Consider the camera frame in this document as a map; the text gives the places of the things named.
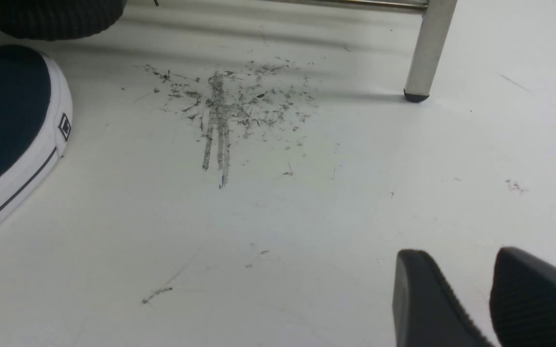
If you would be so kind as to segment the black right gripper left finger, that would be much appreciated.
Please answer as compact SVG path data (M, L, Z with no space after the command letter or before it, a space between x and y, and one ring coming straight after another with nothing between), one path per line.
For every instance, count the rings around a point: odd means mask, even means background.
M435 260L400 250L392 301L397 347L491 347Z

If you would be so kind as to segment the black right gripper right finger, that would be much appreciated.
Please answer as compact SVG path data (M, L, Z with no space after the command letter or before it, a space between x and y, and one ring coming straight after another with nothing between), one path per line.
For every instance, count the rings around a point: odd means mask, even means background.
M556 267L516 247L496 255L489 301L503 347L556 347Z

